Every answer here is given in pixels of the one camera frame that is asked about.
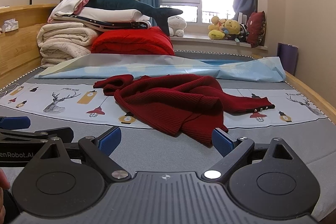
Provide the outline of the person's left hand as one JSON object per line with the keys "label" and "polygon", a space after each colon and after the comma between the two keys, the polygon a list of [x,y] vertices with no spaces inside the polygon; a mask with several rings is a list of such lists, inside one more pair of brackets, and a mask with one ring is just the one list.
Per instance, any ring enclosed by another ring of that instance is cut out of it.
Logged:
{"label": "person's left hand", "polygon": [[9,190],[9,188],[9,180],[3,170],[0,169],[0,224],[4,224],[5,221],[6,210],[4,206],[4,192],[5,190]]}

